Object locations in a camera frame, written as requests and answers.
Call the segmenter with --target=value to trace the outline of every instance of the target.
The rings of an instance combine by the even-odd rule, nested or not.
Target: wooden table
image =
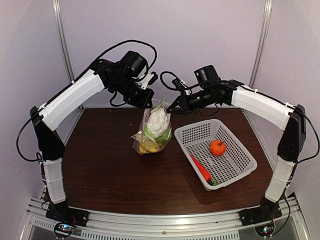
[[[204,109],[209,114],[214,109]],[[124,214],[193,214],[256,206],[272,169],[237,108],[222,108],[221,120],[258,163],[249,176],[207,192],[173,136],[163,152],[139,155],[130,136],[137,132],[143,110],[86,109],[66,146],[62,163],[64,187],[72,207]],[[199,113],[172,115],[175,130],[212,117]]]

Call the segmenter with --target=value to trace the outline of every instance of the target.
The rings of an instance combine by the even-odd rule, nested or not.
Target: metal frame
[[[46,218],[46,211],[41,208],[43,200],[32,198],[27,209],[23,228],[19,239],[27,240],[32,226],[52,230],[55,221]],[[300,240],[309,240],[309,233],[295,197],[288,199],[291,215],[295,220]],[[284,200],[279,206],[285,219],[288,206]],[[238,231],[252,228],[252,225],[242,226],[237,210],[221,211],[202,214],[185,215],[134,215],[89,210],[87,227],[77,227],[74,236],[81,239],[103,239],[118,237],[118,239],[205,239],[209,236],[233,235],[239,239]]]
[[[256,52],[255,61],[254,61],[254,65],[251,73],[250,82],[249,82],[249,87],[251,88],[254,88],[256,84],[259,69],[261,66],[261,62],[263,58],[262,54],[267,42],[267,36],[269,32],[269,27],[270,27],[271,13],[272,13],[272,0],[265,0],[259,44],[258,44],[258,49]]]

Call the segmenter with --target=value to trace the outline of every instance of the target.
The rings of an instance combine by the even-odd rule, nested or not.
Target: white wall
[[[39,106],[68,84],[51,0],[3,0],[0,8],[0,233],[16,239],[31,196],[43,190],[37,163],[23,161],[15,140]],[[78,113],[60,128],[67,137]],[[33,158],[36,136],[29,125],[20,139],[23,153]]]
[[[273,1],[270,31],[256,88],[284,102],[301,104],[320,133],[320,2]],[[282,132],[255,116],[273,158]],[[317,150],[312,129],[300,159]],[[311,232],[319,239],[320,157],[299,165],[291,190],[295,191]]]
[[[104,49],[127,39],[154,45],[158,60],[152,70],[172,71],[189,85],[197,83],[194,71],[214,65],[223,79],[249,83],[259,42],[264,1],[260,0],[68,0],[61,1],[66,41],[75,76]],[[149,62],[153,51],[130,43],[105,56],[118,61],[132,49]],[[171,84],[172,78],[166,76]],[[176,92],[160,81],[151,88],[155,97],[172,103]],[[111,94],[103,91],[85,107],[109,106]],[[114,101],[121,103],[122,97]]]

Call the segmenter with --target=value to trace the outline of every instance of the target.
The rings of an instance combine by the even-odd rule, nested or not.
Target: black cable
[[[264,97],[266,97],[266,98],[268,98],[268,99],[271,99],[271,100],[273,100],[273,101],[275,101],[275,102],[277,102],[277,103],[279,103],[279,104],[281,104],[281,105],[286,106],[286,104],[285,104],[284,102],[282,102],[282,101],[280,101],[280,100],[278,100],[278,99],[276,99],[276,98],[274,98],[274,97],[272,97],[272,96],[269,96],[269,95],[267,95],[267,94],[265,94],[265,93],[263,93],[263,92],[255,91],[255,90],[253,90],[253,89],[247,88],[247,87],[245,87],[245,86],[243,86],[243,85],[240,85],[240,84],[239,84],[238,86],[241,87],[241,88],[243,88],[243,89],[245,89],[245,90],[247,90],[247,91],[260,94],[260,95],[262,95],[262,96],[264,96]],[[292,106],[289,106],[289,105],[287,105],[287,107],[288,107],[289,109],[295,110],[295,107],[292,107]]]
[[[36,156],[37,156],[36,159],[26,158],[26,157],[21,153],[20,147],[19,147],[19,138],[20,138],[20,135],[21,135],[22,131],[25,129],[25,127],[28,125],[28,123],[30,123],[32,120],[33,120],[33,117],[30,117],[30,118],[28,119],[28,121],[25,122],[25,124],[21,127],[18,135],[16,136],[16,140],[15,140],[16,150],[18,151],[20,157],[23,158],[24,160],[26,160],[27,162],[37,162],[37,161],[41,160],[41,158],[39,158],[39,156],[38,156],[38,153],[36,154]]]
[[[121,107],[121,106],[123,106],[123,105],[127,104],[126,102],[121,103],[121,104],[114,104],[114,103],[112,103],[112,102],[113,102],[113,100],[115,100],[115,98],[116,98],[117,94],[118,94],[118,92],[117,92],[117,91],[114,91],[113,96],[112,96],[112,97],[110,98],[110,100],[109,100],[110,105],[111,105],[112,107]]]
[[[272,236],[274,236],[274,235],[276,235],[276,234],[278,234],[284,227],[285,227],[285,225],[287,224],[287,222],[289,221],[289,218],[290,218],[290,214],[291,214],[291,208],[290,208],[290,205],[289,205],[289,203],[288,203],[288,200],[287,200],[287,198],[286,198],[286,195],[285,194],[283,194],[283,198],[284,198],[284,200],[285,200],[285,202],[286,202],[286,204],[287,204],[287,206],[288,206],[288,209],[289,209],[289,213],[288,213],[288,216],[287,216],[287,218],[286,218],[286,220],[285,220],[285,222],[284,222],[284,224],[278,229],[278,231],[276,231],[275,233],[273,233],[272,234]]]
[[[149,66],[149,69],[151,69],[153,67],[153,65],[155,64],[156,60],[157,60],[157,57],[158,57],[158,53],[157,53],[157,50],[154,46],[152,46],[151,44],[149,43],[146,43],[144,41],[139,41],[139,40],[134,40],[134,39],[129,39],[129,40],[125,40],[125,41],[122,41],[122,42],[119,42],[117,43],[116,45],[113,45],[111,47],[109,47],[108,49],[106,49],[105,51],[103,51],[98,57],[96,57],[92,63],[96,60],[98,60],[99,58],[101,58],[103,55],[105,55],[107,52],[111,51],[112,49],[115,49],[116,47],[119,47],[120,45],[123,45],[123,44],[126,44],[126,43],[138,43],[138,44],[142,44],[142,45],[146,45],[148,47],[150,47],[153,51],[154,51],[154,58],[153,58],[153,61],[151,63],[151,65]],[[89,66],[82,72],[80,73],[80,75],[74,80],[75,82],[78,81],[90,68]]]
[[[310,124],[310,126],[311,126],[311,128],[312,128],[312,130],[313,130],[313,132],[314,132],[316,141],[317,141],[317,143],[318,143],[318,149],[317,149],[316,153],[315,153],[314,155],[312,155],[312,156],[309,156],[309,157],[307,157],[307,158],[304,158],[304,159],[298,161],[298,164],[300,164],[300,163],[305,162],[305,161],[308,161],[308,160],[310,160],[310,159],[314,159],[316,156],[318,156],[318,154],[319,154],[319,152],[320,152],[320,140],[319,140],[319,136],[318,136],[317,130],[316,130],[315,126],[313,125],[313,123],[311,122],[311,120],[310,120],[306,115],[304,115],[302,112],[299,112],[298,114],[300,114],[301,116],[303,116],[303,117],[309,122],[309,124]]]
[[[167,88],[167,89],[169,89],[169,90],[171,90],[171,91],[178,91],[178,92],[183,92],[184,90],[178,90],[178,89],[176,89],[175,87],[173,88],[173,87],[171,87],[171,86],[168,86],[166,83],[165,83],[165,81],[164,81],[164,79],[163,79],[163,75],[165,75],[165,74],[170,74],[170,75],[172,75],[172,76],[174,76],[176,79],[179,79],[180,80],[180,78],[178,78],[177,77],[177,75],[175,75],[172,71],[163,71],[161,74],[160,74],[160,81],[161,81],[161,83]]]
[[[204,117],[212,117],[213,115],[217,114],[219,111],[220,111],[220,108],[218,107],[218,104],[216,103],[215,104],[215,107],[217,108],[217,110],[209,115],[204,115],[202,112],[201,112],[201,109],[202,108],[199,108],[199,113],[204,116]]]
[[[41,208],[43,209],[43,210],[48,210],[48,209],[44,209],[44,205],[47,203],[47,202],[49,202],[49,200],[47,200],[47,201],[44,201],[43,203],[41,203]]]

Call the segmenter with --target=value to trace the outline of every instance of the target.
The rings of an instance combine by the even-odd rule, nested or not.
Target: toy pumpkin
[[[215,156],[221,156],[226,151],[226,145],[221,140],[214,140],[212,143],[210,143],[210,152],[212,152]]]

